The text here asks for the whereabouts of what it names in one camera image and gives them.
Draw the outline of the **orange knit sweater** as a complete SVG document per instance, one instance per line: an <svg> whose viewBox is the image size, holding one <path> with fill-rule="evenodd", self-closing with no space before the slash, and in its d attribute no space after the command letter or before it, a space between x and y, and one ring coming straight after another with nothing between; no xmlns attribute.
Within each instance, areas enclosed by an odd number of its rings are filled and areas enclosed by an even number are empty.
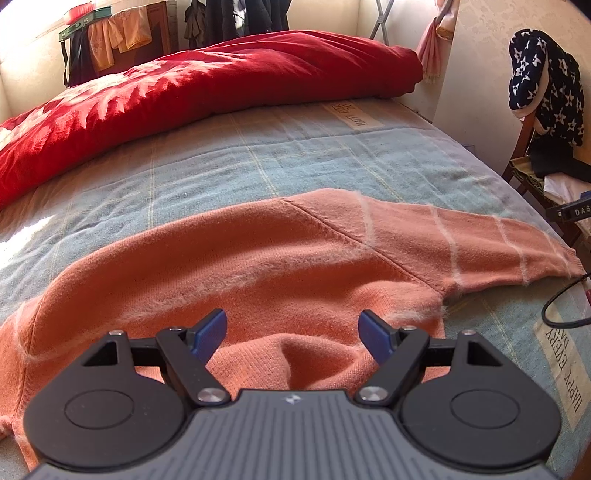
<svg viewBox="0 0 591 480"><path fill-rule="evenodd" d="M583 268L521 221L322 189L198 214L74 262L1 328L1 432L25 438L31 398L112 329L148 337L228 314L211 370L242 387L346 389L373 372L356 321L444 331L447 299Z"/></svg>

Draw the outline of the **navy star-pattern garment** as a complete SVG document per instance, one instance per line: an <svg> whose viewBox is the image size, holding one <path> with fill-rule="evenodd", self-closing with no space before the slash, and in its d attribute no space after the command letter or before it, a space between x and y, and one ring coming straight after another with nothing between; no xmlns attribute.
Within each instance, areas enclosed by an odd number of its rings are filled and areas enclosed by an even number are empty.
<svg viewBox="0 0 591 480"><path fill-rule="evenodd" d="M548 34L522 29L510 40L509 108L535 115L534 128L572 147L583 145L585 97L579 64Z"/></svg>

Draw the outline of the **blue plaid bed sheet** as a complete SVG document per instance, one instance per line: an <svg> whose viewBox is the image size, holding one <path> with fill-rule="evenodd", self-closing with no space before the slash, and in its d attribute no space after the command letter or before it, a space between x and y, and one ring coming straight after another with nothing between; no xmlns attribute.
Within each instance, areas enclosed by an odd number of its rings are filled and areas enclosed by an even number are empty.
<svg viewBox="0 0 591 480"><path fill-rule="evenodd" d="M376 128L353 128L320 104L246 110L120 146L38 187L1 213L2 315L114 241L200 212L322 188L547 228L496 172L409 109L380 100L353 108ZM590 312L584 294L550 278L452 301L445 328L478 329L549 390L564 414L550 467L561 476L587 474L590 333L548 331L539 315L552 296L570 318Z"/></svg>

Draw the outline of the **metal clothes rack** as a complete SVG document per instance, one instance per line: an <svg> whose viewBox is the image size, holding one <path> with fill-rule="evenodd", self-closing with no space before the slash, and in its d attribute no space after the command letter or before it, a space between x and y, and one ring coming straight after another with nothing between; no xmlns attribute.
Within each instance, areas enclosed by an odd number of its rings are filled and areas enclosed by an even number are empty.
<svg viewBox="0 0 591 480"><path fill-rule="evenodd" d="M374 22L373 29L370 31L370 39L376 40L378 32L381 31L384 44L389 45L387 23L394 6L394 0L388 0L386 6L383 6L381 0L376 0L376 6L378 15Z"/></svg>

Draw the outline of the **red duvet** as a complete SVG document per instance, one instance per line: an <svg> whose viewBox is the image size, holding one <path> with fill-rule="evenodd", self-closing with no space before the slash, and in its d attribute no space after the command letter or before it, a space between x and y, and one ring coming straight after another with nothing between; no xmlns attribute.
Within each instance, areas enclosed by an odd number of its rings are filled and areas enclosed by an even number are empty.
<svg viewBox="0 0 591 480"><path fill-rule="evenodd" d="M417 53L315 30L184 50L69 88L1 126L1 205L124 143L256 107L409 94Z"/></svg>

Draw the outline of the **orange cloth on cabinet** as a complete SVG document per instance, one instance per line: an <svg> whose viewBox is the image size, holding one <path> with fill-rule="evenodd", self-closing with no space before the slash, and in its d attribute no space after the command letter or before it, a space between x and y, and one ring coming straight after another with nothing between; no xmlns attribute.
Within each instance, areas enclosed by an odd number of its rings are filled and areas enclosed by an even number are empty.
<svg viewBox="0 0 591 480"><path fill-rule="evenodd" d="M114 66L113 51L125 53L149 44L152 35L145 6L120 11L88 27L89 49L97 73Z"/></svg>

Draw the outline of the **dark wooden cabinet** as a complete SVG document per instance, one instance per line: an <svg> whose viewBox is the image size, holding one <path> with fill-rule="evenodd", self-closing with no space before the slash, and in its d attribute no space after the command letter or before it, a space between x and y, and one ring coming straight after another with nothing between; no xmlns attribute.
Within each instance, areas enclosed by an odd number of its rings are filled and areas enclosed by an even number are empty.
<svg viewBox="0 0 591 480"><path fill-rule="evenodd" d="M98 76L120 73L172 52L165 1L121 10L88 27Z"/></svg>

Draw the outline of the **black hanging jacket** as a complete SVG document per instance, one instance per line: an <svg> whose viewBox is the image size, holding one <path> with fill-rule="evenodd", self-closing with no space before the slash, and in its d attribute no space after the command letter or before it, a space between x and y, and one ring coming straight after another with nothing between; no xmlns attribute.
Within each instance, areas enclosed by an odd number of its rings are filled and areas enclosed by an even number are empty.
<svg viewBox="0 0 591 480"><path fill-rule="evenodd" d="M289 30L290 0L191 1L184 12L184 38L190 49L243 36Z"/></svg>

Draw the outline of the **green box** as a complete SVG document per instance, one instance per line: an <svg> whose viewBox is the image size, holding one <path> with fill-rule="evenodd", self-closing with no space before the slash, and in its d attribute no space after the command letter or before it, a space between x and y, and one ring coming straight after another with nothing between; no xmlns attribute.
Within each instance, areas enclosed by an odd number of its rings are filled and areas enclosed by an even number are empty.
<svg viewBox="0 0 591 480"><path fill-rule="evenodd" d="M84 29L85 27L106 18L109 18L112 14L112 10L110 6L103 6L97 8L90 12L89 14L85 15L81 19L77 20L75 23L71 25L66 25L59 33L58 33L58 40L60 43L65 42L69 39L74 33Z"/></svg>

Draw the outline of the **wooden chair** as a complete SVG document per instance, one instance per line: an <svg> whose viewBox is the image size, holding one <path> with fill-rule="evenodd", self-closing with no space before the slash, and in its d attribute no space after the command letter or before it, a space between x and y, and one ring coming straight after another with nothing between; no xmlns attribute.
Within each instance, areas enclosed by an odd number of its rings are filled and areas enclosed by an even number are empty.
<svg viewBox="0 0 591 480"><path fill-rule="evenodd" d="M545 190L546 179L553 180L555 176L557 180L573 179L589 184L590 162L575 157L575 147L555 135L552 128L543 128L538 119L539 110L546 115L546 110L538 107L522 119L522 130L502 178L507 182L517 178L520 194L530 192L542 206L553 208L560 199Z"/></svg>

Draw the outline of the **pink curtain right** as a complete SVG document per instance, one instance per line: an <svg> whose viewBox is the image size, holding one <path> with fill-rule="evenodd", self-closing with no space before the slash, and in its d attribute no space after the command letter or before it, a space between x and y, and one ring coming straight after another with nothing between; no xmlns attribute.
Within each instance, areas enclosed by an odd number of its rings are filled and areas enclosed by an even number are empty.
<svg viewBox="0 0 591 480"><path fill-rule="evenodd" d="M423 79L435 83L442 72L441 44L451 43L457 23L459 0L437 1L438 14L427 26L416 49L423 68Z"/></svg>

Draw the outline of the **red basin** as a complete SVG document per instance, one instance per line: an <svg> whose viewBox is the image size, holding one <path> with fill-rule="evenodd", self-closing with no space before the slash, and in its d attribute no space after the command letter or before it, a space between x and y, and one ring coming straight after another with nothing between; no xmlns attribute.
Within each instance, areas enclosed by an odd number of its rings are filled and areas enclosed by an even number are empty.
<svg viewBox="0 0 591 480"><path fill-rule="evenodd" d="M63 21L66 25L71 25L77 20L81 19L85 15L89 14L95 9L93 1L84 2L76 6L71 7L63 15Z"/></svg>

